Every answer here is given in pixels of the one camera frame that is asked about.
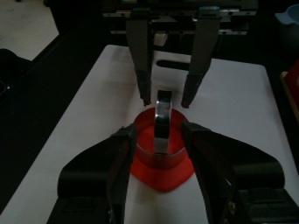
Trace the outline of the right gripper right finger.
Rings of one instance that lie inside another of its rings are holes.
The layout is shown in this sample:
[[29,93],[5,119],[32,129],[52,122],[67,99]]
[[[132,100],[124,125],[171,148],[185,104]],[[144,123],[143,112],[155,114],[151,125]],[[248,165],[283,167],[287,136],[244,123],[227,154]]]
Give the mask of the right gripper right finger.
[[256,147],[201,127],[181,124],[209,224],[284,224],[284,173]]

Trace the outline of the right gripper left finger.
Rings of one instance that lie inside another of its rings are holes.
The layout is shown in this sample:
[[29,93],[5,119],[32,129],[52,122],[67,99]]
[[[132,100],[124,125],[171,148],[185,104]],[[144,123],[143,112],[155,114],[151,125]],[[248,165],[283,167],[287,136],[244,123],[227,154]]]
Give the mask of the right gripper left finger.
[[124,224],[136,126],[129,124],[63,167],[56,224]]

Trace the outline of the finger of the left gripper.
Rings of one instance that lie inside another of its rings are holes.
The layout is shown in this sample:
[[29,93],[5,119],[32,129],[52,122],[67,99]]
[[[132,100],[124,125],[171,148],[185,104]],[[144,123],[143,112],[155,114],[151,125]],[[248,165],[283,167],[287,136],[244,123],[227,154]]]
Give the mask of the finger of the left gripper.
[[189,70],[184,82],[181,106],[188,108],[211,67],[211,55],[217,42],[220,29],[220,12],[200,10],[191,49]]
[[152,31],[145,19],[125,21],[125,38],[135,65],[136,83],[144,105],[151,104]]

